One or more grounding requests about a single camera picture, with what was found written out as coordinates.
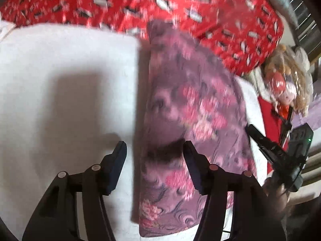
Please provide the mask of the person right hand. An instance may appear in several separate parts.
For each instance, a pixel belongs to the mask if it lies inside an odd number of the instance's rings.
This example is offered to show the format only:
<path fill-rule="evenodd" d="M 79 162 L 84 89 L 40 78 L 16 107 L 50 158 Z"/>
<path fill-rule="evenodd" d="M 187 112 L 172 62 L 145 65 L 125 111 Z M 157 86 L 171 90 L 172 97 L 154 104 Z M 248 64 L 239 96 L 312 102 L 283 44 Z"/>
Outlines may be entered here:
<path fill-rule="evenodd" d="M 286 214 L 289 201 L 289 194 L 286 192 L 284 185 L 277 186 L 272 177 L 268 177 L 265 179 L 262 188 L 268 197 L 275 216 L 282 219 Z"/>

